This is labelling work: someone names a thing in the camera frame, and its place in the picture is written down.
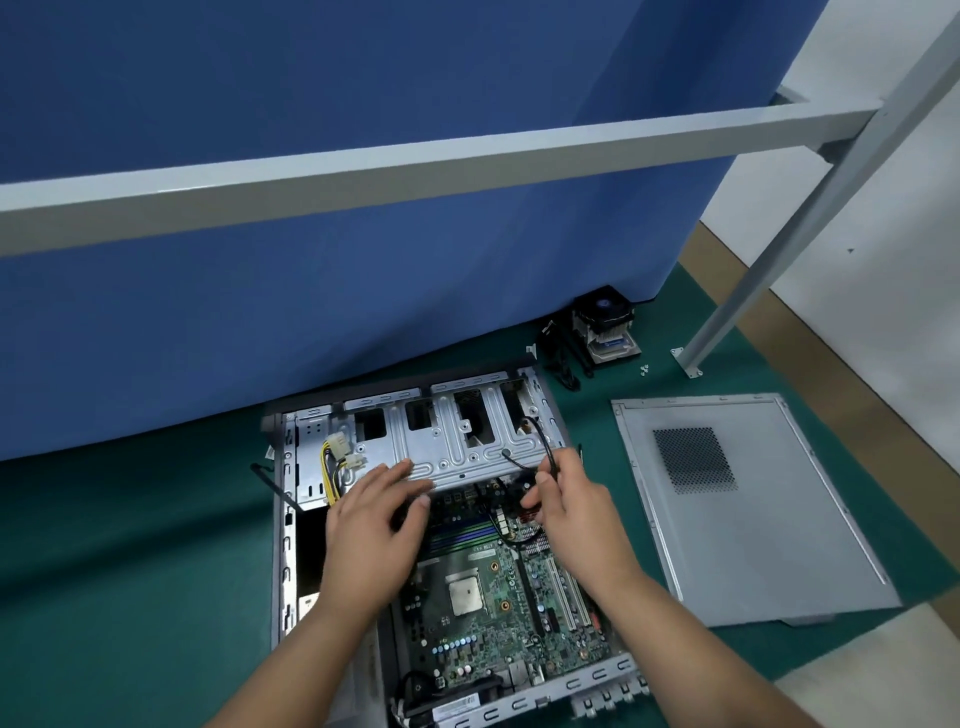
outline motherboard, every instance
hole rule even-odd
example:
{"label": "motherboard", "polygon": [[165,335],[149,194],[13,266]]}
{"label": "motherboard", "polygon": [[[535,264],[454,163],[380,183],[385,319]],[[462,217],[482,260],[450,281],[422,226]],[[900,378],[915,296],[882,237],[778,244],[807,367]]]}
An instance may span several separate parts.
{"label": "motherboard", "polygon": [[434,695],[484,678],[519,689],[608,657],[599,612],[519,499],[529,479],[437,496],[397,605],[409,668]]}

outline blue panel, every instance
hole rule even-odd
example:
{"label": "blue panel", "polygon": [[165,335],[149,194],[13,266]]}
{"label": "blue panel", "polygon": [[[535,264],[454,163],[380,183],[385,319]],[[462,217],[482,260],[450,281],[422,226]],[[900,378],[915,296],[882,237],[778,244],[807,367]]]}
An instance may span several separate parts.
{"label": "blue panel", "polygon": [[[8,3],[0,182],[758,106],[824,5]],[[2,259],[0,458],[651,298],[729,163]]]}

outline perforated vent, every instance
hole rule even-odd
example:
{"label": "perforated vent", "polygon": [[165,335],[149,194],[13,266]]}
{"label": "perforated vent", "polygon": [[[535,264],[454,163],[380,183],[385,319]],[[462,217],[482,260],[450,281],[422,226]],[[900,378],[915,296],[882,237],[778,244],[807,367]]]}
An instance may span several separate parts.
{"label": "perforated vent", "polygon": [[679,495],[736,490],[730,463],[712,427],[655,429],[654,439]]}

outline hand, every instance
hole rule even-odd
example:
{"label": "hand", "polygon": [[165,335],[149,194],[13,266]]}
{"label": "hand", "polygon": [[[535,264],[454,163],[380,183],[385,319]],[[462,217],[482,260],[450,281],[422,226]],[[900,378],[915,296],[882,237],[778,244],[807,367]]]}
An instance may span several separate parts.
{"label": "hand", "polygon": [[642,579],[643,571],[610,491],[590,482],[574,450],[557,449],[553,456],[560,482],[551,477],[550,463],[544,458],[537,484],[520,505],[532,508],[541,504],[537,522],[546,531],[550,548],[606,611],[606,604],[622,588]]}
{"label": "hand", "polygon": [[[341,623],[366,629],[399,592],[414,566],[430,516],[425,492],[433,482],[405,480],[412,468],[410,460],[389,470],[379,465],[330,508],[317,611],[332,611]],[[409,497],[416,499],[395,533],[391,516]]]}

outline green table surface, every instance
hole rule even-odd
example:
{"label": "green table surface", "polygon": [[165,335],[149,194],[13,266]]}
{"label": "green table surface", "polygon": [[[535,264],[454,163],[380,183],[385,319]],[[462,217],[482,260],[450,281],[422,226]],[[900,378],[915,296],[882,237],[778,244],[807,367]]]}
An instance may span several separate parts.
{"label": "green table surface", "polygon": [[[951,586],[957,574],[944,557],[738,331],[705,376],[683,375],[669,350],[712,309],[678,267],[637,310],[642,357],[582,377],[576,394],[551,381],[572,441],[583,444],[588,473],[610,488],[642,566],[662,581],[610,400],[781,392],[904,604]],[[507,328],[356,381],[513,358],[535,333]],[[273,495],[248,470],[266,449],[261,412],[0,463],[0,725],[199,725],[267,655]],[[775,679],[896,613],[717,632]],[[559,725],[569,715],[558,705],[515,722]],[[646,700],[601,722],[658,725],[662,717]]]}

